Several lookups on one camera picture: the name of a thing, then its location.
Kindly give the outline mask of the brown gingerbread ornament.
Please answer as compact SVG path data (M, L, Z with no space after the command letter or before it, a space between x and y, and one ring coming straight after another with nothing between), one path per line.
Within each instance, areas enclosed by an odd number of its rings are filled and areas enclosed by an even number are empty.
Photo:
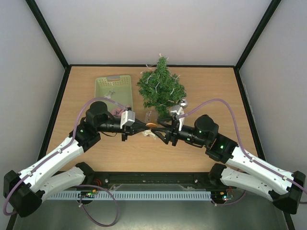
M146 124L147 127L149 127L148 130L145 130L142 132L142 134L145 137L153 137L154 139L156 139L156 135L151 131L153 128L157 128L157 124L156 123L152 123L152 122L148 122Z

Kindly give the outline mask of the silver ball ornament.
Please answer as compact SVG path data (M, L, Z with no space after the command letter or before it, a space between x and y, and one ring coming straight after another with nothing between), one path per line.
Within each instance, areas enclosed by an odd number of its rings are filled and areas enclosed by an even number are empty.
M186 98L182 98L179 105L182 107L182 108L187 108L188 106L188 101Z

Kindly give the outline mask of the small green christmas tree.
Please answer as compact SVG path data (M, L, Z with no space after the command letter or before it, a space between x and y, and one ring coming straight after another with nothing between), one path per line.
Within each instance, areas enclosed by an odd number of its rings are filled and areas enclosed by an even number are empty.
M187 96L179 75L171 72L168 58L164 56L159 57L154 69L142 72L137 86L144 108L154 108L159 118L170 116L169 109Z

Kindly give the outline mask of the green plastic basket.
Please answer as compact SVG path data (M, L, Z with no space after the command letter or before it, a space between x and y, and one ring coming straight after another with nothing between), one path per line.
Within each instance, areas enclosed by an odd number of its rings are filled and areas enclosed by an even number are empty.
M105 97L133 110L130 75L99 77L95 80L95 97Z

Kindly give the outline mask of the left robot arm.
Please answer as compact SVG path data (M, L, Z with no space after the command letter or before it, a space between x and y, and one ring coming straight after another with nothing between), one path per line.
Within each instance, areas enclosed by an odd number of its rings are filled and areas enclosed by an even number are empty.
M123 109L120 116L108 111L107 101ZM85 113L85 117L77 116L72 132L48 155L19 172L11 170L5 174L4 215L27 217L50 196L70 187L87 186L93 170L86 163L82 162L60 174L57 171L99 142L101 133L121 134L122 141L125 141L128 136L149 129L135 118L131 108L104 97L91 99L79 113Z

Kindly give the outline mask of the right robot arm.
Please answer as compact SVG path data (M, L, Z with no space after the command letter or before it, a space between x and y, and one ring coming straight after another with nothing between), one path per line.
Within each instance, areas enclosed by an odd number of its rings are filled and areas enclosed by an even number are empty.
M234 186L258 194L288 214L296 214L306 176L275 167L249 153L235 141L219 133L219 126L208 116L200 116L193 127L182 124L175 116L171 123L164 120L161 127L152 129L165 144L173 146L179 140L206 148L205 153L216 164L212 167L209 182L213 187Z

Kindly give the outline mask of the pink ornaments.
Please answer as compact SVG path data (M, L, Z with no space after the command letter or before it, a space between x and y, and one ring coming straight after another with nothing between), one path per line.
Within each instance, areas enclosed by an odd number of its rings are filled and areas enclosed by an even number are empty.
M127 107L125 108L121 108L121 107L117 107L115 109L113 109L110 113L113 115L113 116L121 116L121 114L123 112L125 112L126 110L128 110L130 108L130 105L128 105Z

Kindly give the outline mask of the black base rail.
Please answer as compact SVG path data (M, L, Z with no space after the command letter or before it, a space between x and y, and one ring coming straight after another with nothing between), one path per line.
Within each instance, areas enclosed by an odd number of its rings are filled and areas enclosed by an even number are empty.
M178 184L197 189L225 189L222 170L210 172L93 172L82 184L108 188L115 184Z

